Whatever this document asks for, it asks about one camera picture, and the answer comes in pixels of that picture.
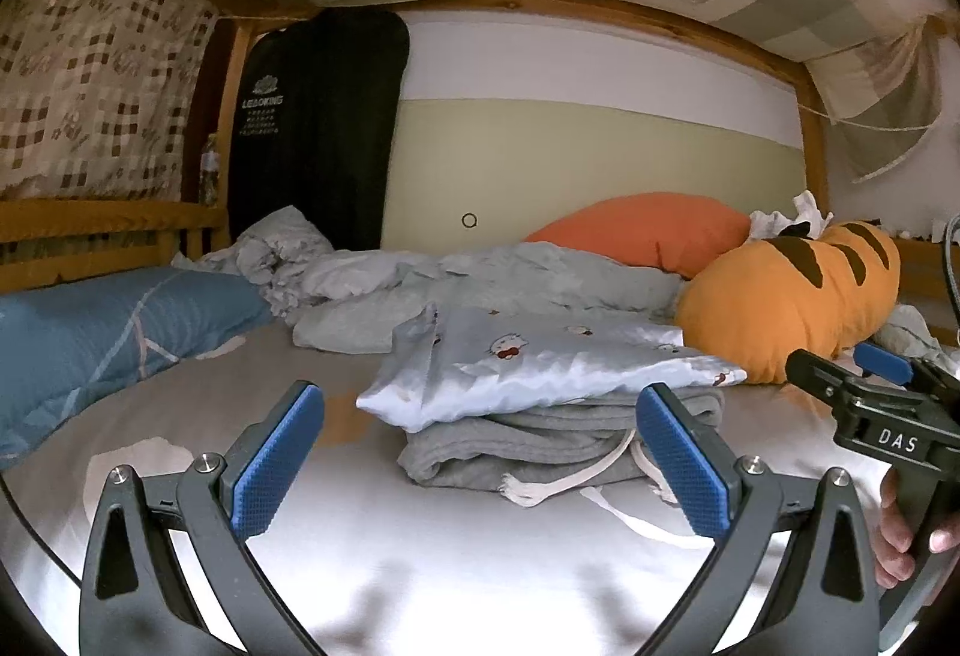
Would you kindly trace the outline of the person's right hand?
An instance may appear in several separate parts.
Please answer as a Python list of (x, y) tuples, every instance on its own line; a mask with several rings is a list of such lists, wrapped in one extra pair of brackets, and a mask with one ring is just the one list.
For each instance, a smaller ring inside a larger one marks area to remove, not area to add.
[[(895, 468), (890, 468), (880, 486), (880, 519), (871, 541), (875, 558), (875, 581), (885, 591), (909, 580), (916, 568), (916, 560), (910, 555), (914, 532), (898, 508), (898, 486), (900, 475)], [(931, 532), (929, 552), (932, 555), (949, 552), (958, 546), (958, 542), (960, 518), (957, 513), (950, 513)]]

